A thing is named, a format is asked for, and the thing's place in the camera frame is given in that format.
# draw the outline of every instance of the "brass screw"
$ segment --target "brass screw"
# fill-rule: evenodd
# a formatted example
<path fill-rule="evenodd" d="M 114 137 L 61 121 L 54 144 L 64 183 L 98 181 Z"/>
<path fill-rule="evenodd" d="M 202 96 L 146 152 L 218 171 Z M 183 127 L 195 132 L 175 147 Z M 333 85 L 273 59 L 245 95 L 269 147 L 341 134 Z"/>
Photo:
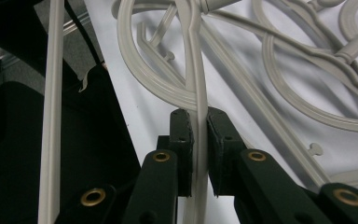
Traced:
<path fill-rule="evenodd" d="M 153 160 L 155 161 L 167 161 L 170 159 L 170 154 L 165 152 L 159 152 L 153 155 Z"/>
<path fill-rule="evenodd" d="M 252 160 L 252 161 L 264 161 L 267 159 L 266 155 L 264 155 L 261 152 L 250 152 L 248 154 L 248 157 Z"/>
<path fill-rule="evenodd" d="M 101 203 L 105 197 L 106 197 L 106 192 L 104 191 L 104 189 L 90 189 L 81 196 L 80 202 L 84 206 L 92 207 Z"/>
<path fill-rule="evenodd" d="M 358 206 L 358 195 L 348 189 L 335 189 L 333 190 L 333 194 L 342 203 Z"/>

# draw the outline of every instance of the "thin black wire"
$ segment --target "thin black wire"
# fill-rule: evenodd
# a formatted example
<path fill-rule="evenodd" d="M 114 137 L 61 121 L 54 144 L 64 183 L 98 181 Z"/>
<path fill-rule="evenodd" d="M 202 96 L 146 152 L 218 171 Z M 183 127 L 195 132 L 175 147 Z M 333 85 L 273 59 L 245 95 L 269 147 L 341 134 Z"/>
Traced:
<path fill-rule="evenodd" d="M 101 60 L 98 57 L 97 50 L 95 50 L 94 46 L 92 45 L 91 39 L 90 39 L 89 35 L 87 34 L 87 31 L 84 29 L 80 20 L 77 18 L 77 15 L 72 10 L 72 7 L 71 7 L 71 5 L 69 5 L 68 0 L 65 0 L 64 5 L 65 5 L 66 12 L 71 17 L 72 21 L 75 23 L 77 29 L 80 31 L 81 35 L 83 36 L 84 40 L 86 41 L 86 44 L 89 47 L 89 51 L 91 52 L 92 58 L 94 59 L 95 63 L 100 64 Z"/>

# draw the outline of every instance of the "gray floor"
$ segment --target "gray floor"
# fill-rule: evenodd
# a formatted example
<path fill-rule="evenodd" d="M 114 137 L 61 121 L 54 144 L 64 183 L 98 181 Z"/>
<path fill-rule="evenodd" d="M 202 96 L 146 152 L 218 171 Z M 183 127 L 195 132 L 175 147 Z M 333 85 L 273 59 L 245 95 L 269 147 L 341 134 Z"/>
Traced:
<path fill-rule="evenodd" d="M 83 0 L 69 0 L 69 3 L 77 16 L 87 12 Z M 46 30 L 48 30 L 49 5 L 50 1 L 45 0 L 40 4 L 34 6 L 37 15 L 39 16 L 39 19 L 42 21 Z M 65 12 L 64 23 L 70 20 L 70 17 Z M 88 22 L 84 24 L 84 27 L 88 32 L 89 37 L 91 38 L 94 48 L 97 49 L 97 52 L 100 56 L 100 60 L 102 61 L 103 56 L 101 54 L 100 47 L 98 45 L 98 41 L 91 23 Z M 7 55 L 7 53 L 4 50 L 0 49 L 0 57 L 4 55 Z M 87 72 L 95 65 L 95 62 L 91 57 L 86 42 L 78 30 L 74 30 L 70 34 L 64 36 L 63 58 L 75 70 L 79 79 L 82 79 L 83 76 L 85 76 Z M 0 74 L 0 84 L 9 81 L 17 81 L 23 83 L 42 94 L 44 93 L 44 77 L 42 77 L 28 64 L 22 61 L 18 61 L 10 67 L 5 68 Z"/>

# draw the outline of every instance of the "brass ring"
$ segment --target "brass ring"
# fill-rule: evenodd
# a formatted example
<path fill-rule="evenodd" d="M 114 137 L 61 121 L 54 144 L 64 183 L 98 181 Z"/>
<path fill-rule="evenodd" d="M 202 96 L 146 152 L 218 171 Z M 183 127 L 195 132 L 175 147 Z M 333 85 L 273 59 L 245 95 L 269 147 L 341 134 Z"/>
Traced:
<path fill-rule="evenodd" d="M 334 196 L 339 199 L 342 203 L 351 205 L 351 206 L 358 206 L 358 195 L 353 193 L 348 189 L 335 189 L 333 190 Z"/>
<path fill-rule="evenodd" d="M 90 195 L 98 197 L 95 199 L 91 199 Z M 104 189 L 90 189 L 81 196 L 80 202 L 84 206 L 92 207 L 94 205 L 97 205 L 98 203 L 101 203 L 105 197 L 106 192 L 104 191 Z"/>
<path fill-rule="evenodd" d="M 155 161 L 167 161 L 170 159 L 170 154 L 165 152 L 159 152 L 153 155 L 153 160 Z"/>
<path fill-rule="evenodd" d="M 261 152 L 250 152 L 248 157 L 253 161 L 264 161 L 267 159 L 266 155 Z"/>

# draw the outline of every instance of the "white pole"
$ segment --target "white pole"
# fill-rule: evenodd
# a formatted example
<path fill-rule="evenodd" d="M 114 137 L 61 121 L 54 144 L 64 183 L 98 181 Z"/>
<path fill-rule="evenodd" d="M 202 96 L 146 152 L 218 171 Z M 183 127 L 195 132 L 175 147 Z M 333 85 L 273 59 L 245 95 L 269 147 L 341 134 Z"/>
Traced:
<path fill-rule="evenodd" d="M 38 224 L 60 213 L 63 0 L 51 0 L 48 27 Z"/>

